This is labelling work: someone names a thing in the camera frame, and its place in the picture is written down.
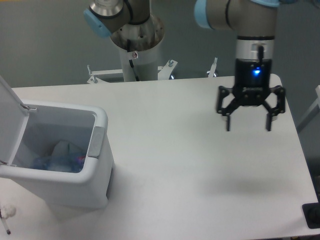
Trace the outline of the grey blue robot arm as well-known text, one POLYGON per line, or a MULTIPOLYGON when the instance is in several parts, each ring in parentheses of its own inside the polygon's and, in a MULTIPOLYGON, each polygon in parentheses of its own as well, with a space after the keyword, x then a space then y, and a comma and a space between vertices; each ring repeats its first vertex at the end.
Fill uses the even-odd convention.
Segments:
MULTIPOLYGON (((237 33, 234 85, 220 86, 216 112, 226 126, 239 107, 265 107, 266 130, 285 112, 285 89, 270 87, 278 7, 277 0, 198 0, 196 23, 206 29, 231 29, 237 33)), ((122 70, 127 82, 156 80, 153 53, 164 38, 160 19, 151 12, 148 0, 92 0, 83 12, 92 31, 110 38, 122 53, 122 70)))

